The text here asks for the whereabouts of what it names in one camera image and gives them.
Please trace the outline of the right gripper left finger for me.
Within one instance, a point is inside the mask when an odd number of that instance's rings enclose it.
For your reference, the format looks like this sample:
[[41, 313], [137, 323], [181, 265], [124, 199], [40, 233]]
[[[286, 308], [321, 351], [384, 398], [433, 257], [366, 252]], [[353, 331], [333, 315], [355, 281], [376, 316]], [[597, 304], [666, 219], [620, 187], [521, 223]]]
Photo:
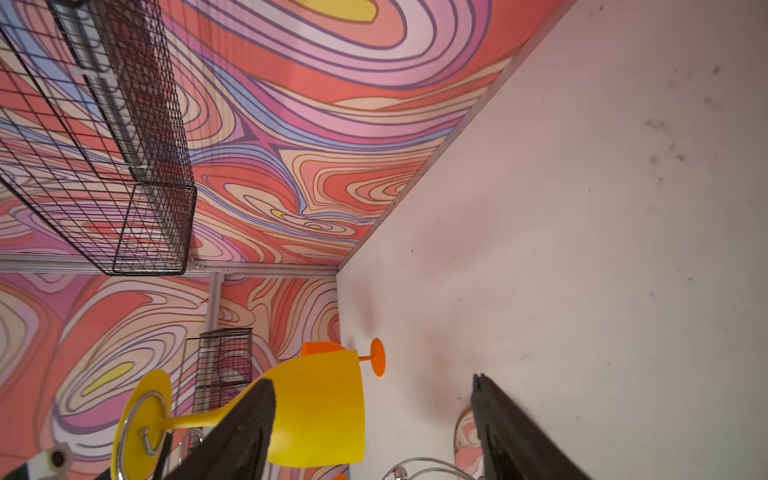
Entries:
[[170, 479], [260, 479], [276, 417], [270, 379], [256, 381], [224, 415]]

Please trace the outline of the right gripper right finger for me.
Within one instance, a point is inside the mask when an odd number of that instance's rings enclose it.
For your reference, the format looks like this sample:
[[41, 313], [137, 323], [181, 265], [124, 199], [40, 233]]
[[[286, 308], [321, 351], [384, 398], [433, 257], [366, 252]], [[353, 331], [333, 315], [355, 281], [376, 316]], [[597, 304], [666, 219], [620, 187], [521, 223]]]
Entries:
[[490, 377], [473, 376], [471, 406], [488, 479], [586, 479]]

